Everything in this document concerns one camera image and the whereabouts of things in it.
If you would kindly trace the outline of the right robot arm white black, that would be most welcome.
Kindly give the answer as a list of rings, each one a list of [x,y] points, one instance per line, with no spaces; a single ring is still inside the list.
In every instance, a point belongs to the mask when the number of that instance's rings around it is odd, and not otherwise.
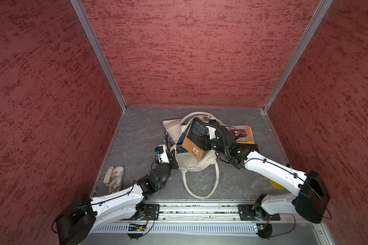
[[[305,173],[277,163],[244,144],[238,144],[224,127],[207,125],[209,148],[225,155],[225,163],[236,169],[246,169],[258,173],[282,186],[288,194],[261,194],[253,204],[250,214],[257,220],[267,220],[271,216],[286,213],[298,214],[305,220],[319,224],[328,212],[330,195],[319,173]]]

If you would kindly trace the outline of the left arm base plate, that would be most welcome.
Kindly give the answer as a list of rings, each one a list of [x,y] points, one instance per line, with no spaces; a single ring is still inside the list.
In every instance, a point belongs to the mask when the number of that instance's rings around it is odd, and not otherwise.
[[[136,213],[127,220],[158,220],[159,210],[159,204],[140,203],[136,205]]]

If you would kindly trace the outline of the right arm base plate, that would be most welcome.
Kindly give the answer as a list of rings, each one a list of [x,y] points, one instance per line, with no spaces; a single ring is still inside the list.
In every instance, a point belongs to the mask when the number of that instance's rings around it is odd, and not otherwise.
[[[240,204],[238,214],[241,221],[280,221],[279,214],[268,214],[260,207],[253,208],[253,205]]]

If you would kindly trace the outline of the black gold patterned book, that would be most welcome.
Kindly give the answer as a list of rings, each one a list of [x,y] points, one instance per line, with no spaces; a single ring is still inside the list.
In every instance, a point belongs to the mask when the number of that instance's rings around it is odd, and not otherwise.
[[[248,149],[250,152],[255,151],[259,152],[259,147],[257,144],[243,144],[246,149]]]

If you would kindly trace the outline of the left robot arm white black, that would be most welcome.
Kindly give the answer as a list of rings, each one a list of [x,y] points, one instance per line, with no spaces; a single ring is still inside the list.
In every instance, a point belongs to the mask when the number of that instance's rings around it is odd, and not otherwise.
[[[178,169],[175,150],[157,147],[155,167],[125,190],[102,197],[78,196],[52,223],[61,245],[78,245],[98,228],[123,219],[139,219],[146,212],[146,200],[162,190],[173,169]]]

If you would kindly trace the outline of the red cover book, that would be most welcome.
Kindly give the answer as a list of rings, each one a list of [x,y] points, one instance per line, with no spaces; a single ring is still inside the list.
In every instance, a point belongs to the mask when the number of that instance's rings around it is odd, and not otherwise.
[[[228,126],[235,141],[240,144],[255,144],[252,128],[248,125]]]

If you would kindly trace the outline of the cream canvas tote bag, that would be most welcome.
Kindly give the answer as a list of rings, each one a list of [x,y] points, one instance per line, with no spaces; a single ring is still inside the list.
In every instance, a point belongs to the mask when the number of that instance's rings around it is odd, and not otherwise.
[[[173,120],[165,120],[163,121],[163,127],[165,131],[165,143],[168,149],[168,152],[172,150],[176,150],[176,144],[180,140],[184,140],[188,126],[191,124],[192,119],[195,117],[199,117],[201,120],[205,122],[205,125],[209,122],[215,122],[218,126],[223,125],[223,122],[217,119],[214,115],[207,112],[192,112],[186,115],[182,119],[173,119]],[[205,152],[202,155],[202,158],[198,161],[196,160],[189,152],[184,154],[176,153],[176,160],[178,162],[179,170],[182,172],[184,186],[187,192],[193,197],[201,200],[208,199],[216,190],[219,183],[219,167],[216,160],[217,156],[214,150],[207,150],[205,146]],[[186,172],[198,172],[202,171],[208,166],[215,166],[216,171],[216,180],[213,189],[206,196],[198,196],[191,192],[188,187],[186,180]]]

